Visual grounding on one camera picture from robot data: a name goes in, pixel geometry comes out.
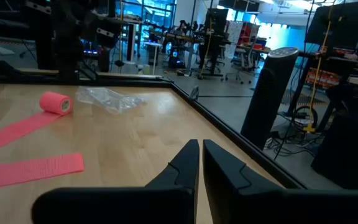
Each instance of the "floor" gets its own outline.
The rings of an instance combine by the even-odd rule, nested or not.
[[[36,61],[32,58],[31,54],[26,53],[23,58],[18,56],[19,52],[26,51],[26,48],[23,45],[0,43],[0,47],[10,49],[16,53],[15,55],[0,56],[1,59],[5,60],[11,65],[15,67],[37,67]],[[140,58],[135,57],[135,63],[137,65],[144,65],[147,63],[148,53],[146,49],[141,48],[140,54]],[[115,52],[113,60],[117,60],[117,58],[118,52]],[[226,124],[230,125],[235,130],[240,131],[253,95],[251,88],[255,88],[258,75],[243,75],[243,85],[236,81],[234,77],[229,77],[229,80],[225,82],[222,82],[219,77],[204,77],[203,80],[199,80],[195,78],[195,76],[184,77],[177,76],[176,73],[167,72],[167,68],[164,67],[167,66],[167,63],[164,62],[167,60],[167,55],[159,54],[158,66],[155,69],[156,75],[164,75],[172,79],[180,88],[189,94],[195,86],[199,86],[200,96],[209,97],[200,97],[198,101],[207,107],[207,109],[209,109],[212,113],[217,115],[221,120],[226,122]],[[193,67],[197,66],[195,64],[195,57],[193,57],[192,65]],[[123,66],[121,72],[137,73],[137,71],[138,69],[135,65],[125,65]],[[112,72],[118,72],[118,69],[114,64]],[[233,72],[233,68],[231,68],[228,59],[226,59],[225,66],[221,67],[221,73],[227,72]],[[310,91],[311,90],[308,87],[304,87],[302,93],[309,95]],[[316,98],[322,101],[328,101],[326,95],[323,92],[317,92]],[[278,111],[286,111],[287,109],[287,105],[281,104]],[[317,105],[314,107],[314,109],[318,112],[320,120],[323,116],[323,113],[325,112],[326,105]],[[277,116],[273,125],[273,129],[279,130],[280,135],[283,136],[285,130],[288,127],[288,124],[289,122],[286,119]],[[297,146],[295,145],[285,145],[285,147],[290,150],[297,150]],[[272,158],[275,157],[275,153],[272,150],[264,150],[264,152]],[[313,157],[307,153],[294,154],[288,157],[278,156],[276,159],[276,161],[281,166],[290,171],[295,177],[300,179],[311,189],[340,189],[339,186],[332,183],[325,177],[320,176],[310,167],[312,160]]]

